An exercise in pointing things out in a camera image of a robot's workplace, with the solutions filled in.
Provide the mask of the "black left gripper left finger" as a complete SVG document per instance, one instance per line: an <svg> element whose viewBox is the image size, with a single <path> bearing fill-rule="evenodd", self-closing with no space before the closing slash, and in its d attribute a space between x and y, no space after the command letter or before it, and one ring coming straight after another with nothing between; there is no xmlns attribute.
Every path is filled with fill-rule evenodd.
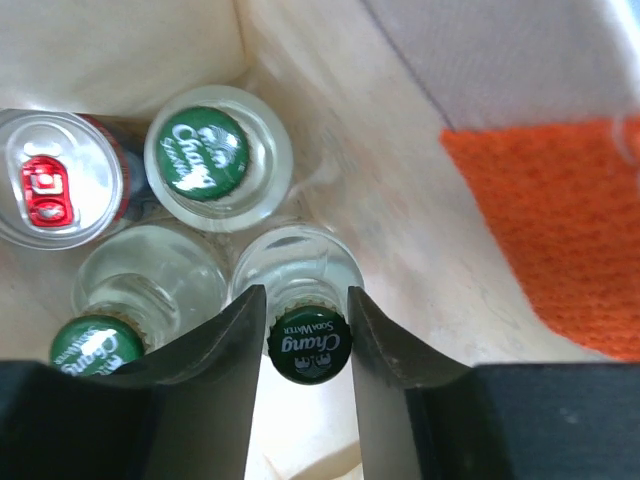
<svg viewBox="0 0 640 480"><path fill-rule="evenodd" d="M1 365L5 479L240 479L249 449L266 293L108 376Z"/></svg>

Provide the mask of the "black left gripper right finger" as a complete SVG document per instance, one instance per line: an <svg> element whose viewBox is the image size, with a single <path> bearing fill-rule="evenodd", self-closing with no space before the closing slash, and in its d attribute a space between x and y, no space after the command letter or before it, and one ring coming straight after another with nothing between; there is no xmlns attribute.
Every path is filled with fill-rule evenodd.
<svg viewBox="0 0 640 480"><path fill-rule="evenodd" d="M635 363L466 366L348 293L368 479L635 479Z"/></svg>

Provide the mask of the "beige canvas tote bag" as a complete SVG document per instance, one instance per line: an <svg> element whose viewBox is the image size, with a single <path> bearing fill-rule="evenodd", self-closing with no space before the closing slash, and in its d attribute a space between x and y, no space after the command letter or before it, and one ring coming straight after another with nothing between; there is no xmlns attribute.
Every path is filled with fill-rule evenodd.
<svg viewBox="0 0 640 480"><path fill-rule="evenodd" d="M156 114L207 85L247 91L283 123L284 202L231 233L192 228L155 196L149 217L73 249L1 236L1 365L52 367L86 258L128 228L177 221L226 241L218 314L256 237L309 224L346 244L391 320L459 363L639 367L637 2L1 5L1 112L91 115L142 141L144 158ZM368 479L353 343L334 378L301 385L264 341L265 321L240 479Z"/></svg>

